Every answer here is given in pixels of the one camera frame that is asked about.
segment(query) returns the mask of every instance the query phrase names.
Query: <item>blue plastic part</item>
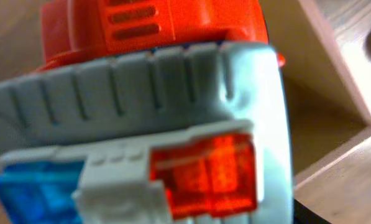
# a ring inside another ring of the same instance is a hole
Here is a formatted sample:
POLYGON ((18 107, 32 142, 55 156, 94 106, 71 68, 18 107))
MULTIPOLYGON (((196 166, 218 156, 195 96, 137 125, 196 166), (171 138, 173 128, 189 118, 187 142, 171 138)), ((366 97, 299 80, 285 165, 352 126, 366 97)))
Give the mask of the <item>blue plastic part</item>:
POLYGON ((84 162, 33 162, 0 174, 0 201, 15 224, 81 223, 71 194, 84 162))

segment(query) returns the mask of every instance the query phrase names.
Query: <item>plastic toy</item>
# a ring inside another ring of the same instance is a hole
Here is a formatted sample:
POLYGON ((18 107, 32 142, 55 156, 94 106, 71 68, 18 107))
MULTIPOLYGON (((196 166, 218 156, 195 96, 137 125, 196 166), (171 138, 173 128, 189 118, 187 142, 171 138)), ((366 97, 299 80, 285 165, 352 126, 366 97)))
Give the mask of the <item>plastic toy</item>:
POLYGON ((42 33, 44 72, 0 83, 13 223, 292 222, 257 1, 55 0, 42 33))

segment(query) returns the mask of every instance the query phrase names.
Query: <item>wooden box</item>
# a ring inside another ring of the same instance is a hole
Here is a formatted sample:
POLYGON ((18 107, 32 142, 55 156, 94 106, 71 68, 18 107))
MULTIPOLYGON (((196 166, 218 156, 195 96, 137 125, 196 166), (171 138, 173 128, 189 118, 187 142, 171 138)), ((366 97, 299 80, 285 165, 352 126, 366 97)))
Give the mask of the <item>wooden box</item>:
POLYGON ((283 67, 295 187, 371 137, 371 115, 327 21, 312 1, 261 0, 283 67))

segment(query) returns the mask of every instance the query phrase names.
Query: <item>orange plastic part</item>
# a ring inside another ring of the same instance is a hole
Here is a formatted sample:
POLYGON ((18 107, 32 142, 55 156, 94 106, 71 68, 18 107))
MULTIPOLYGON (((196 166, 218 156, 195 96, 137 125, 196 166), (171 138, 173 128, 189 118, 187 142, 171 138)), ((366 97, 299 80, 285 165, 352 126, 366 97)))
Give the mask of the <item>orange plastic part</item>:
POLYGON ((42 8, 46 65, 192 42, 268 43, 258 0, 54 0, 42 8))
POLYGON ((254 149, 247 134, 204 139, 152 153, 152 180, 162 180, 175 220, 221 218, 257 208, 254 149))

